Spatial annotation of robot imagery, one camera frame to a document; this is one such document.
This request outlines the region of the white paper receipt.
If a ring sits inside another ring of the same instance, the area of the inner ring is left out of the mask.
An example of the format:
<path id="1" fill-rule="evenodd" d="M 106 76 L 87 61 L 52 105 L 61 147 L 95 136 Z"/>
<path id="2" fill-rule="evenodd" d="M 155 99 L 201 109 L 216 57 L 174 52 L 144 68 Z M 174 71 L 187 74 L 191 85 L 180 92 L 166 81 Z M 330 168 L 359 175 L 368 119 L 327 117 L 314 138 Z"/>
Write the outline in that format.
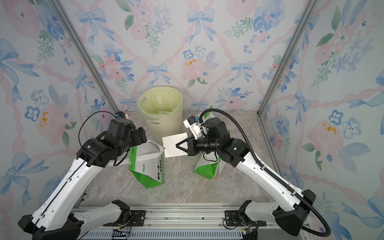
<path id="1" fill-rule="evenodd" d="M 176 144 L 188 138 L 187 133 L 163 137 L 164 156 L 165 158 L 179 157 L 175 156 Z"/>

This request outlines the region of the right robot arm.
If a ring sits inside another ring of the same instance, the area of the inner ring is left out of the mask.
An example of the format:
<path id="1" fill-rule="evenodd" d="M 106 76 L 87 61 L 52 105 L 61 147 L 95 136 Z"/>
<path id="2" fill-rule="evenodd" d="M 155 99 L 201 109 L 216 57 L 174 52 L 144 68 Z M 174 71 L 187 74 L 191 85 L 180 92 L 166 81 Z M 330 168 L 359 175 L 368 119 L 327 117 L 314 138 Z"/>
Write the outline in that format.
<path id="1" fill-rule="evenodd" d="M 196 156 L 199 153 L 215 153 L 223 162 L 245 173 L 265 189 L 274 202 L 263 207 L 252 200 L 246 200 L 239 208 L 239 215 L 246 221 L 271 222 L 292 236 L 301 231 L 313 234 L 314 230 L 305 227 L 309 214 L 317 214 L 313 204 L 316 195 L 311 190 L 303 190 L 282 178 L 271 169 L 254 151 L 250 140 L 234 119 L 230 118 L 239 130 L 242 138 L 233 138 L 224 121 L 214 117 L 205 121 L 186 120 L 192 129 L 192 136 L 181 133 L 171 136 L 164 146 L 167 152 L 176 156 Z"/>

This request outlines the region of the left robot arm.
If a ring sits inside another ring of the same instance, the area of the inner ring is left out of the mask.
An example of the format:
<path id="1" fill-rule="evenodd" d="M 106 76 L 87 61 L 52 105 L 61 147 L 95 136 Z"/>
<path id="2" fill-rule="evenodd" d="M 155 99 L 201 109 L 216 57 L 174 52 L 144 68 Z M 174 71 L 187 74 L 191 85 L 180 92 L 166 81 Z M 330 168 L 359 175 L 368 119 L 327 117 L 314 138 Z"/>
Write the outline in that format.
<path id="1" fill-rule="evenodd" d="M 81 146 L 57 188 L 32 215 L 21 217 L 19 227 L 34 240 L 78 240 L 105 224 L 128 225 L 133 218 L 130 207 L 120 200 L 78 214 L 72 213 L 72 209 L 109 162 L 117 162 L 123 153 L 146 142 L 144 128 L 136 128 L 133 121 L 111 120 L 107 131 Z"/>

